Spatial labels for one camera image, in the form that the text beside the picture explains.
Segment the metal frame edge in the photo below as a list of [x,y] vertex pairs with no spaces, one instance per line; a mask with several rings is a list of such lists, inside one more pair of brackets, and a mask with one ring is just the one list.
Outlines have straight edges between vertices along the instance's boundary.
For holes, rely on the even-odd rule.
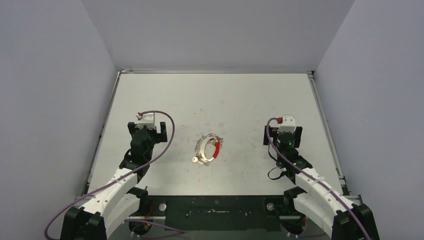
[[108,106],[108,108],[107,108],[107,113],[106,113],[106,116],[105,116],[105,118],[104,118],[103,126],[102,126],[102,128],[101,128],[101,132],[100,132],[100,137],[99,137],[99,139],[98,139],[97,146],[96,146],[96,148],[95,148],[94,157],[93,157],[93,160],[92,160],[92,163],[91,163],[90,172],[89,172],[89,174],[88,174],[87,181],[85,182],[85,186],[84,186],[84,190],[83,190],[84,192],[83,192],[83,194],[86,194],[86,193],[87,193],[87,191],[88,191],[88,189],[89,189],[89,187],[90,187],[90,182],[91,182],[91,179],[92,179],[92,177],[93,177],[94,168],[95,168],[95,166],[96,166],[97,158],[98,158],[98,156],[99,156],[99,147],[102,145],[103,136],[104,136],[104,134],[105,134],[106,125],[108,124],[109,115],[110,115],[110,113],[111,113],[112,104],[114,103],[115,94],[116,94],[117,89],[118,89],[118,83],[119,83],[119,80],[120,80],[120,78],[121,78],[121,74],[122,74],[122,71],[121,71],[121,70],[119,70],[119,71],[117,72],[117,75],[116,75],[115,84],[113,85],[113,91],[112,91],[112,94],[111,94],[111,96],[110,96],[109,106]]
[[122,69],[122,74],[312,74],[308,70],[287,70],[279,68],[248,69],[238,67],[217,69],[172,69],[172,68],[141,68]]
[[324,127],[325,135],[327,136],[328,145],[330,146],[332,158],[333,158],[333,161],[334,161],[334,163],[337,167],[336,170],[337,170],[338,176],[343,178],[344,174],[343,174],[343,171],[342,171],[342,166],[340,165],[339,156],[337,155],[336,146],[334,145],[334,141],[333,141],[333,136],[331,135],[330,127],[329,127],[329,124],[327,122],[326,115],[324,114],[324,110],[323,110],[323,106],[321,104],[320,97],[318,95],[317,86],[315,85],[314,75],[313,75],[312,72],[310,72],[310,73],[308,73],[307,76],[309,78],[309,83],[310,83],[310,87],[312,89],[313,96],[315,98],[316,106],[318,107],[318,112],[319,112],[319,116],[321,117],[321,122],[322,122],[322,125]]

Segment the white connector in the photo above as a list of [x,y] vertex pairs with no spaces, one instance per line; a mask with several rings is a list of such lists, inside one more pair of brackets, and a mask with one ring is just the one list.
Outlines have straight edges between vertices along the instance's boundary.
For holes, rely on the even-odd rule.
[[148,130],[156,129],[155,113],[146,113],[146,114],[143,114],[142,116],[138,116],[137,119],[138,121],[135,124],[136,128],[143,129],[144,126],[146,126]]
[[282,116],[282,123],[278,128],[278,133],[294,133],[296,130],[295,116],[284,115]]

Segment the black cable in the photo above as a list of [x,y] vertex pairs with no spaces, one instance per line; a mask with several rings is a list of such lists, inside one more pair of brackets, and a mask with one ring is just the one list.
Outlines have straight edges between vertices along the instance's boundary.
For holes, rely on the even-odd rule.
[[297,226],[304,218],[305,218],[305,215],[301,214],[300,218],[298,220],[296,220],[296,222],[294,222],[294,223],[285,222],[284,224],[286,224],[288,226]]
[[274,160],[275,162],[277,162],[277,159],[271,155],[271,152],[270,152],[270,145],[269,145],[269,144],[268,144],[268,155],[269,155],[269,157],[270,157],[272,160]]
[[276,166],[276,167],[274,167],[273,169],[269,170],[269,172],[268,172],[268,178],[269,178],[269,179],[271,179],[271,180],[278,180],[278,179],[280,179],[280,178],[282,178],[282,177],[284,177],[284,176],[286,175],[286,172],[285,172],[285,171],[282,171],[278,177],[276,177],[276,178],[272,178],[272,177],[270,177],[270,173],[271,173],[274,169],[281,169],[281,167]]

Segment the gray wall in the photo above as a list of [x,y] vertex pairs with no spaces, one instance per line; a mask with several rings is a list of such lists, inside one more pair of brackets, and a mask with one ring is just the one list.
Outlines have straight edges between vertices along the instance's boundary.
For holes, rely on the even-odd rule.
[[115,77],[79,0],[0,1],[0,239],[43,239],[81,192]]
[[82,0],[119,69],[312,70],[354,0]]
[[424,1],[356,0],[315,73],[347,183],[381,239],[423,239]]

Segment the screw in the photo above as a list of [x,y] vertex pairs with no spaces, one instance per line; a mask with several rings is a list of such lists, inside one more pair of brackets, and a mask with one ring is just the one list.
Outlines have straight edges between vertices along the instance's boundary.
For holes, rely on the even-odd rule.
[[274,210],[274,203],[270,202],[266,205],[266,209],[268,209],[269,211]]
[[165,203],[161,203],[159,204],[159,210],[161,212],[165,211],[167,209],[167,205]]

